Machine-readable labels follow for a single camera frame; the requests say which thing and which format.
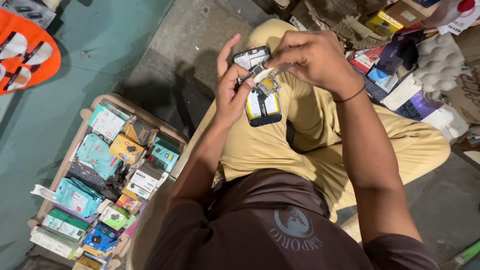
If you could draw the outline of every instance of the yellow box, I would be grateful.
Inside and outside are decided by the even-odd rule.
[[[75,262],[72,270],[100,270],[100,268],[102,268],[102,264],[85,256],[81,256]]]
[[[100,250],[96,250],[94,249],[93,247],[89,246],[89,245],[86,245],[86,244],[83,244],[82,245],[82,249],[90,254],[92,254],[93,256],[99,258],[99,259],[102,259],[102,260],[106,260],[108,258],[108,256],[110,255],[110,253],[112,253],[112,250],[109,250],[107,252],[102,252]]]
[[[391,36],[396,31],[403,28],[403,25],[392,17],[379,11],[374,17],[365,23],[365,26],[382,37]]]
[[[117,135],[108,149],[110,154],[132,165],[138,161],[143,151],[143,147],[125,136],[123,133]]]

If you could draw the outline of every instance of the concrete floor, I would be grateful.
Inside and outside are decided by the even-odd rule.
[[[122,94],[191,136],[212,102],[216,56],[224,42],[275,17],[259,0],[176,0]],[[244,49],[243,44],[234,52]],[[480,172],[451,154],[405,187],[424,243],[443,263],[480,238]],[[339,214],[339,223],[356,212]],[[466,269],[478,269],[480,258]]]

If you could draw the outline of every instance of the leg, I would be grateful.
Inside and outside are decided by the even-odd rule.
[[[266,44],[274,52],[283,34],[294,29],[294,26],[280,20],[269,20],[253,30],[248,46]],[[294,93],[298,92],[297,89],[308,92],[310,88],[298,87],[299,84],[304,84],[289,73],[278,75],[276,80],[282,85],[278,93],[282,120],[261,127],[251,127],[244,114],[233,125],[220,158],[227,181],[265,168],[279,168],[300,176],[304,176],[302,171],[307,171],[303,156],[293,151],[286,141],[286,122],[289,106],[295,100]]]
[[[450,146],[439,130],[374,106],[394,147],[404,184],[435,169],[448,158]],[[315,183],[325,194],[332,214],[330,219],[336,221],[338,209],[357,203],[343,165],[342,145],[315,149],[304,156],[307,166],[317,172]]]

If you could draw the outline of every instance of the man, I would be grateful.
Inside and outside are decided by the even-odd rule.
[[[173,186],[145,269],[437,269],[403,184],[446,160],[441,133],[373,106],[333,32],[279,20],[255,29],[249,45],[274,52],[266,67],[295,63],[276,77],[283,119],[250,127],[252,81],[235,91],[248,71],[227,64],[239,40],[218,56],[215,116]],[[213,192],[219,161],[216,179],[226,181]],[[355,204],[363,249],[332,223]]]

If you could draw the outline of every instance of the smartphone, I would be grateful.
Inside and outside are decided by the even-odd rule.
[[[261,64],[268,59],[270,59],[268,46],[260,46],[235,54],[233,61],[250,71],[248,76],[239,78],[239,83],[241,84],[242,81],[263,70]],[[275,82],[274,78],[270,78],[270,82],[275,85],[273,94],[267,96],[264,93],[264,87],[254,86],[245,101],[245,112],[252,127],[272,124],[282,120],[280,96],[278,94],[281,86]]]

